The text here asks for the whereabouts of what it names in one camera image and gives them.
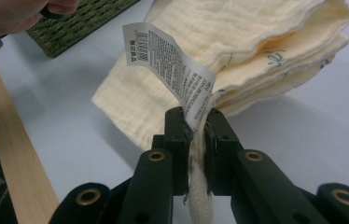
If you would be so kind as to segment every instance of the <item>green fabric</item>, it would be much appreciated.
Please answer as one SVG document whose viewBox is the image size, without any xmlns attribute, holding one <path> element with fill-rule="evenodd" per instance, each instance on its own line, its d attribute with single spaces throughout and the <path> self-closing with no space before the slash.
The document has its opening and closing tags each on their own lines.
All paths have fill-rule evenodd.
<svg viewBox="0 0 349 224">
<path fill-rule="evenodd" d="M 59 20 L 42 18 L 28 35 L 56 57 L 139 0 L 81 0 L 77 11 Z"/>
</svg>

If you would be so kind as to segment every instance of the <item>wooden strip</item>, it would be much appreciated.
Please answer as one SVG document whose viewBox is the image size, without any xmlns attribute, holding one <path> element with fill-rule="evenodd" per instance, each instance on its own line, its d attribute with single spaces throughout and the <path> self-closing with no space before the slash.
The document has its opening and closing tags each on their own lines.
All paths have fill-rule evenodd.
<svg viewBox="0 0 349 224">
<path fill-rule="evenodd" d="M 19 223 L 49 223 L 59 202 L 1 78 L 0 162 Z"/>
</svg>

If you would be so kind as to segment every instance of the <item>cream muslin cloth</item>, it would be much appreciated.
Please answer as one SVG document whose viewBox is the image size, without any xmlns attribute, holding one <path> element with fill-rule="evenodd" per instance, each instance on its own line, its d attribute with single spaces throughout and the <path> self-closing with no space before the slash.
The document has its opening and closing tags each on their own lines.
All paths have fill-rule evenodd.
<svg viewBox="0 0 349 224">
<path fill-rule="evenodd" d="M 344 0 L 156 0 L 145 21 L 171 35 L 189 57 L 216 74 L 205 111 L 233 116 L 306 82 L 349 42 Z M 92 98 L 143 150 L 163 133 L 164 113 L 179 103 L 125 53 Z M 190 149 L 189 207 L 193 223 L 212 223 L 211 197 L 202 173 L 205 119 Z"/>
</svg>

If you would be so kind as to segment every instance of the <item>metal ring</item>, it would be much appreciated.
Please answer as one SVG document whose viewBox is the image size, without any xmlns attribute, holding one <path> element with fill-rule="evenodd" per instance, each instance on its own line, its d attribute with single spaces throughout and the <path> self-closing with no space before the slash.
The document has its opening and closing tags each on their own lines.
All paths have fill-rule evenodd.
<svg viewBox="0 0 349 224">
<path fill-rule="evenodd" d="M 331 191 L 332 197 L 334 197 L 338 202 L 349 205 L 349 191 L 345 189 L 334 189 Z"/>
<path fill-rule="evenodd" d="M 245 156 L 250 161 L 262 161 L 261 154 L 255 152 L 255 151 L 248 151 L 245 153 Z"/>
<path fill-rule="evenodd" d="M 162 161 L 163 159 L 165 159 L 165 154 L 159 151 L 150 152 L 148 154 L 148 159 L 150 161 Z"/>
<path fill-rule="evenodd" d="M 90 205 L 96 203 L 101 196 L 101 192 L 98 189 L 84 189 L 76 197 L 76 202 L 79 205 Z"/>
</svg>

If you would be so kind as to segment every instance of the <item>white care label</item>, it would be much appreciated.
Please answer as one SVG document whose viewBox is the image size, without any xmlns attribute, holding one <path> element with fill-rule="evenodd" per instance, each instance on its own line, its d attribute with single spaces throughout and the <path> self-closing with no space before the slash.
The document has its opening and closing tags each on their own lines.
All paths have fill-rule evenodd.
<svg viewBox="0 0 349 224">
<path fill-rule="evenodd" d="M 123 33 L 128 65 L 144 66 L 154 73 L 180 102 L 186 122 L 195 131 L 210 99 L 215 74 L 150 23 L 124 25 Z"/>
</svg>

